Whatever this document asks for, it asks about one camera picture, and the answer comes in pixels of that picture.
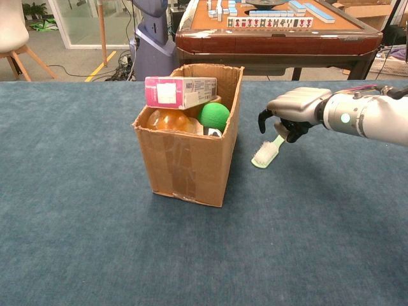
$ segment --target pink box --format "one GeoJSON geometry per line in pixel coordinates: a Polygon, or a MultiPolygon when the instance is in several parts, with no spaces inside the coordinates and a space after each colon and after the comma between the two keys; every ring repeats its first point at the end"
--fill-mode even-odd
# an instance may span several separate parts
{"type": "Polygon", "coordinates": [[[154,108],[187,108],[206,103],[217,95],[216,78],[148,76],[146,105],[154,108]]]}

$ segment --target glass door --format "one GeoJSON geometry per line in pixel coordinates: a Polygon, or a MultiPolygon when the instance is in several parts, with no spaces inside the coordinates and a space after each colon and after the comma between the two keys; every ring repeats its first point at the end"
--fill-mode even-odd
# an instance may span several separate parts
{"type": "MultiPolygon", "coordinates": [[[[97,0],[49,0],[67,48],[100,46],[97,0]]],[[[107,47],[128,47],[133,37],[129,0],[102,0],[107,47]]],[[[136,26],[140,12],[135,8],[136,26]]]]}

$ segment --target blue carpet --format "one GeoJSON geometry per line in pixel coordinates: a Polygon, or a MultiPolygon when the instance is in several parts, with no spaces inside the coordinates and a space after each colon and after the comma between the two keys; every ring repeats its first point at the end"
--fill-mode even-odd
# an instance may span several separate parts
{"type": "Polygon", "coordinates": [[[244,82],[223,208],[151,193],[143,84],[0,84],[0,305],[408,305],[407,148],[319,126],[250,163],[267,101],[364,83],[244,82]]]}

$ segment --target white chair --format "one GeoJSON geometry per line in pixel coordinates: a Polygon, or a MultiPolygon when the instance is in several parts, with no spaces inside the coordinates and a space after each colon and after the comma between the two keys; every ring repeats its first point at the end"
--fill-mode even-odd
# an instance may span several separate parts
{"type": "Polygon", "coordinates": [[[0,0],[0,59],[7,58],[15,78],[18,79],[17,70],[11,59],[13,58],[24,78],[30,82],[30,76],[18,57],[18,54],[27,52],[51,77],[57,78],[57,75],[26,45],[29,35],[25,24],[21,0],[0,0]]]}

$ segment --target wooden chair leg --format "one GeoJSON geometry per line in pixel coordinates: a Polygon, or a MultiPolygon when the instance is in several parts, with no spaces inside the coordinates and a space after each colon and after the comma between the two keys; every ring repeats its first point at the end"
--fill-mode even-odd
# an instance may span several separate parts
{"type": "Polygon", "coordinates": [[[39,64],[52,78],[58,78],[58,76],[50,69],[48,66],[26,45],[25,46],[25,51],[28,53],[28,55],[31,56],[32,59],[34,59],[37,64],[39,64]]]}
{"type": "Polygon", "coordinates": [[[27,82],[31,82],[31,78],[28,75],[26,69],[23,66],[23,63],[20,61],[20,58],[18,57],[17,53],[13,50],[10,52],[11,53],[11,57],[14,58],[14,60],[16,61],[16,63],[18,64],[18,66],[20,67],[21,72],[23,72],[24,78],[27,82]]]}
{"type": "Polygon", "coordinates": [[[15,69],[13,60],[11,59],[10,56],[7,57],[7,61],[8,61],[8,64],[10,65],[10,67],[11,67],[11,70],[13,70],[13,74],[14,74],[15,79],[18,80],[19,79],[18,72],[15,69]]]}
{"type": "Polygon", "coordinates": [[[105,19],[103,17],[103,5],[102,1],[98,1],[98,18],[99,18],[99,35],[101,36],[103,65],[108,67],[108,61],[106,59],[106,38],[105,38],[105,19]]]}

